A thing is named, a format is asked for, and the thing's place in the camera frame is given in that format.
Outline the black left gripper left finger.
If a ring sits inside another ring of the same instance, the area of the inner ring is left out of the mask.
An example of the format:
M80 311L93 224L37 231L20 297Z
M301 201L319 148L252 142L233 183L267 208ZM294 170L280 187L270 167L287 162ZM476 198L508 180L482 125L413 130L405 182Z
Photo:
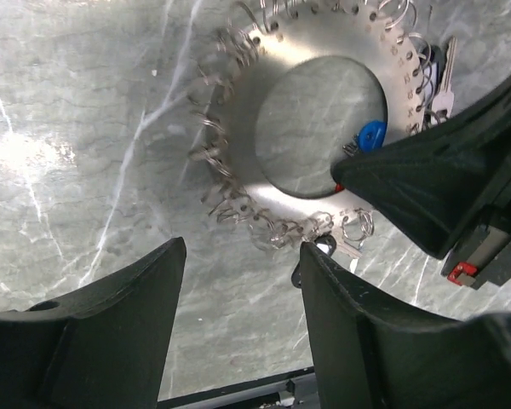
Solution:
M113 274L0 313L0 408L154 408L187 248L160 245Z

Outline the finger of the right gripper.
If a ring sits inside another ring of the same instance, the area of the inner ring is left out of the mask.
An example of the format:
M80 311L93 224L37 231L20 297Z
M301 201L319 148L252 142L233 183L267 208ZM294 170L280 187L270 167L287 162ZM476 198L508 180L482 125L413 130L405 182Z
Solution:
M331 169L335 182L442 259L511 180L511 75L470 108Z

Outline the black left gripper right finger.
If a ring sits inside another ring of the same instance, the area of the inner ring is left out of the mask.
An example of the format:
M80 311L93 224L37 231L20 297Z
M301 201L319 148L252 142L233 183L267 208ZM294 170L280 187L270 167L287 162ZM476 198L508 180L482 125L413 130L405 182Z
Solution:
M511 313L453 320L300 249L323 408L511 408Z

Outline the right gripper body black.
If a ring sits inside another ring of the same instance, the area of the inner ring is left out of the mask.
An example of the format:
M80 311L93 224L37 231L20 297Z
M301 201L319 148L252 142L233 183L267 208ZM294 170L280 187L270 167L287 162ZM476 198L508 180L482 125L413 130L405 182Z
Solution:
M440 275L473 290L486 283L502 286L511 279L511 180L464 230Z

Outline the round metal key ring disc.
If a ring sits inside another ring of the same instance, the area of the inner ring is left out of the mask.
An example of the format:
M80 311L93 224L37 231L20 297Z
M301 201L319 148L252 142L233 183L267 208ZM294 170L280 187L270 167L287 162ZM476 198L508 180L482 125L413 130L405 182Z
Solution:
M263 250L324 234L361 248L372 207L336 193L329 168L370 121L388 124L383 145L422 128L417 20L413 1L232 2L190 94L209 216L245 226Z

